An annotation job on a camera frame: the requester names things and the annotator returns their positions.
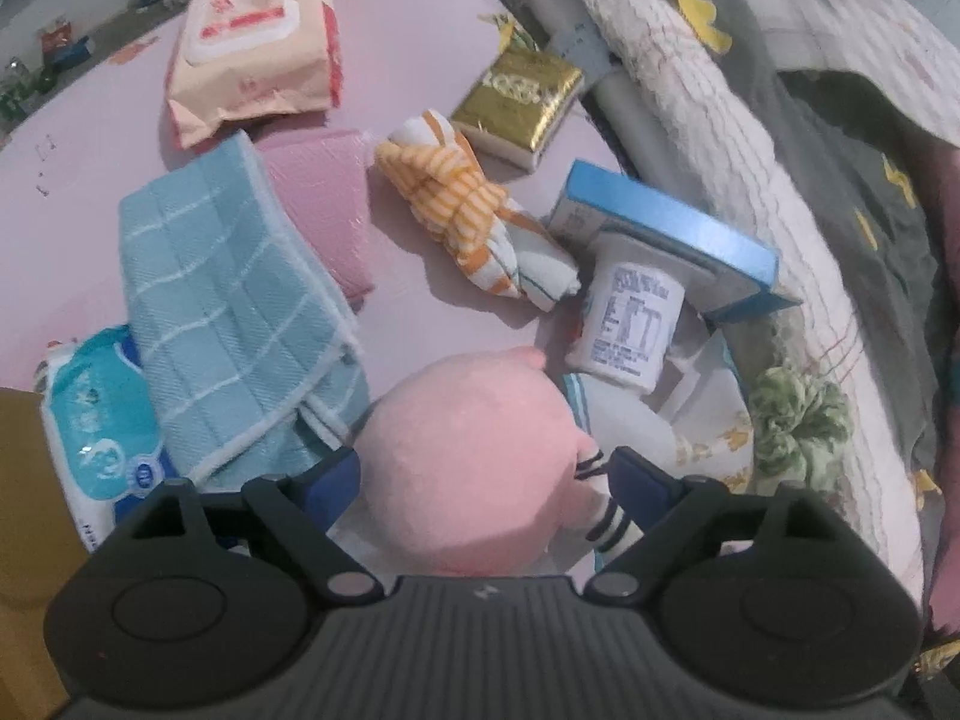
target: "pink table surface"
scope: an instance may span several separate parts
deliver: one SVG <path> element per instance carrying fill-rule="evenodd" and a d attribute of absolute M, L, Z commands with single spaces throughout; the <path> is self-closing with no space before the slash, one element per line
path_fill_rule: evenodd
<path fill-rule="evenodd" d="M 498 0 L 334 0 L 344 62 L 343 106 L 328 124 L 378 140 L 426 107 L 448 113 L 496 57 L 497 30 L 480 20 Z M 184 164 L 172 145 L 163 76 L 179 19 L 125 65 L 104 63 L 16 130 L 0 151 L 0 386 L 30 389 L 52 338 L 83 338 L 124 322 L 117 204 Z M 535 214 L 549 212 L 574 159 L 616 169 L 575 108 L 534 175 L 485 160 Z M 371 270 L 360 312 L 373 396 L 440 357 L 525 343 L 546 346 L 553 317 L 487 295 L 371 170 Z"/>

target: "wet wipes package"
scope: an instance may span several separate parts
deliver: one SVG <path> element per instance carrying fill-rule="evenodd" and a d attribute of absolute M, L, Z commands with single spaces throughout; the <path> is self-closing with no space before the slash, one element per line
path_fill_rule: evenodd
<path fill-rule="evenodd" d="M 51 348 L 42 389 L 54 469 L 92 552 L 153 488 L 176 476 L 130 329 L 110 327 Z"/>

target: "green fabric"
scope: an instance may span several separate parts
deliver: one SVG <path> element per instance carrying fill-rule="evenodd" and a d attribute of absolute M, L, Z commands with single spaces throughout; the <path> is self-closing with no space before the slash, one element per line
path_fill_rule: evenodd
<path fill-rule="evenodd" d="M 757 486 L 785 478 L 832 493 L 843 447 L 853 435 L 847 399 L 820 376 L 772 367 L 751 387 Z"/>

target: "bottle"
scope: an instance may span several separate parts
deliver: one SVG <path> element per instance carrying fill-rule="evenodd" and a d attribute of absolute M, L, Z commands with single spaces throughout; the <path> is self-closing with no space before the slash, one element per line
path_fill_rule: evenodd
<path fill-rule="evenodd" d="M 40 68 L 40 71 L 37 72 L 37 77 L 34 79 L 34 90 L 37 92 L 37 95 L 45 95 L 51 92 L 55 86 L 56 70 L 52 67 Z"/>
<path fill-rule="evenodd" d="M 4 87 L 16 98 L 26 116 L 37 109 L 37 97 L 34 95 L 34 77 L 18 57 L 8 61 L 4 69 Z"/>
<path fill-rule="evenodd" d="M 13 129 L 27 118 L 27 112 L 20 105 L 19 95 L 6 76 L 0 76 L 0 119 L 7 129 Z"/>

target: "white plastic cup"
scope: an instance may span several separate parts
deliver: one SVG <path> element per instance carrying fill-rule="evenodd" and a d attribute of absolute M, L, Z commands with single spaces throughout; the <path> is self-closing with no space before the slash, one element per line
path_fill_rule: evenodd
<path fill-rule="evenodd" d="M 600 233 L 595 247 L 583 328 L 566 363 L 651 394 L 677 329 L 685 284 L 704 271 L 622 233 Z"/>

